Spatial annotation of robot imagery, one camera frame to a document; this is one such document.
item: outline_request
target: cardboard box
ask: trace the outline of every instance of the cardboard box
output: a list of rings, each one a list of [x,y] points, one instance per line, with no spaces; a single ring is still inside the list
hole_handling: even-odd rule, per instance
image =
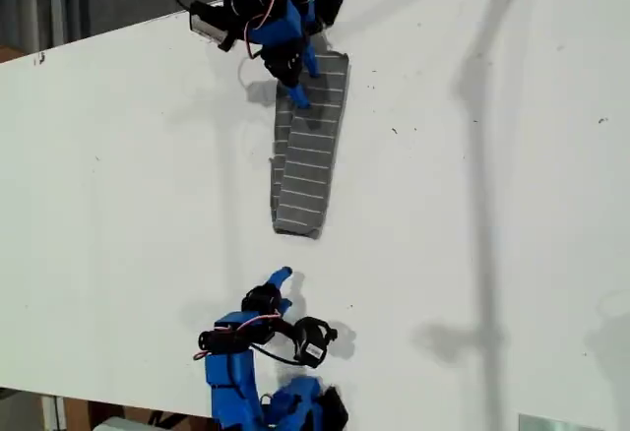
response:
[[[0,64],[17,59],[18,57],[24,57],[25,55],[27,54],[24,52],[20,52],[19,50],[12,49],[11,47],[7,47],[5,45],[0,45]]]

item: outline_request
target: silver metal plate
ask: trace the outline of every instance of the silver metal plate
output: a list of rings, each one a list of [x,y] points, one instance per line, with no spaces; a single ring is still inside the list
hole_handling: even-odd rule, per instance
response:
[[[602,429],[579,426],[539,416],[519,415],[519,431],[603,431]]]

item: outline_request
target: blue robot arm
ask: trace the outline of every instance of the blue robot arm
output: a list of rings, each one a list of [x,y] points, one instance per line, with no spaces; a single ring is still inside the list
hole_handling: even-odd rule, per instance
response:
[[[262,44],[260,56],[269,72],[279,79],[295,104],[308,107],[299,83],[305,65],[311,77],[319,76],[309,35],[335,21],[344,0],[223,0],[221,6],[199,1],[188,9],[190,28],[228,51],[236,40]]]
[[[261,404],[250,347],[265,344],[276,332],[288,336],[295,345],[293,365],[317,367],[326,357],[337,331],[315,318],[302,318],[295,325],[283,315],[290,301],[280,289],[291,275],[290,268],[273,273],[263,285],[253,288],[234,311],[215,322],[215,328],[199,336],[205,357],[206,382],[212,389],[213,417],[223,430],[262,431],[341,431],[347,412],[334,388],[322,393],[317,379],[297,377]]]

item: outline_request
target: white stripe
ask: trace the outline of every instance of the white stripe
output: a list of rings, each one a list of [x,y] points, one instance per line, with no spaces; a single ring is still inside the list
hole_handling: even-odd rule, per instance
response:
[[[319,119],[319,118],[305,118],[303,116],[295,116],[297,119],[303,119],[305,121],[319,121],[321,123],[331,123],[331,124],[337,124],[337,121],[334,121],[332,119]]]
[[[291,147],[291,149],[293,149],[295,151],[306,151],[308,153],[332,154],[332,153],[329,153],[328,151],[318,151],[317,149],[294,148],[294,147]]]
[[[341,108],[340,104],[333,103],[311,103],[312,106],[326,106],[327,108]]]
[[[324,89],[323,87],[308,87],[308,86],[304,86],[304,87],[309,89],[309,90],[319,90],[321,92],[327,92],[327,91],[339,92],[339,93],[343,93],[344,92],[342,89]]]
[[[319,183],[320,185],[326,185],[326,182],[320,182],[319,180],[311,180],[310,178],[293,177],[292,175],[285,175],[284,178],[292,178],[293,180],[301,180],[302,182]]]
[[[298,133],[296,131],[293,131],[291,133],[292,136],[311,136],[313,138],[328,138],[328,139],[335,139],[335,136],[326,136],[324,134],[309,134],[309,133]]]
[[[292,219],[284,219],[283,217],[277,217],[276,221],[292,222],[293,224],[301,224],[302,226],[308,226],[305,222],[294,221]]]
[[[324,165],[313,165],[312,163],[295,162],[293,160],[287,160],[286,163],[292,163],[294,165],[303,165],[304,167],[323,168],[324,170],[328,170],[330,168],[330,167],[325,167]]]
[[[320,215],[322,213],[316,210],[309,210],[308,208],[295,207],[294,205],[285,205],[284,203],[280,203],[279,206],[285,208],[293,208],[294,210],[302,210],[303,212],[315,213],[317,215]]]
[[[293,190],[283,190],[283,193],[291,193],[293,195],[300,195],[302,197],[317,198],[318,200],[324,200],[324,197],[320,197],[318,195],[309,195],[308,193],[294,192]]]
[[[304,70],[302,71],[302,74],[308,74],[307,70],[306,70],[306,69],[304,69]],[[343,75],[345,75],[345,74],[346,74],[346,72],[321,72],[321,71],[320,71],[320,74],[321,74],[321,75],[342,75],[342,76],[343,76]]]

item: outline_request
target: gray cloth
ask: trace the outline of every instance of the gray cloth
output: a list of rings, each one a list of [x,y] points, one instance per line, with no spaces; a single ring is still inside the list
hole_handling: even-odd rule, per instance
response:
[[[278,83],[271,209],[278,233],[319,237],[330,198],[335,151],[346,104],[349,59],[317,54],[321,76],[300,78],[311,107],[295,106]]]

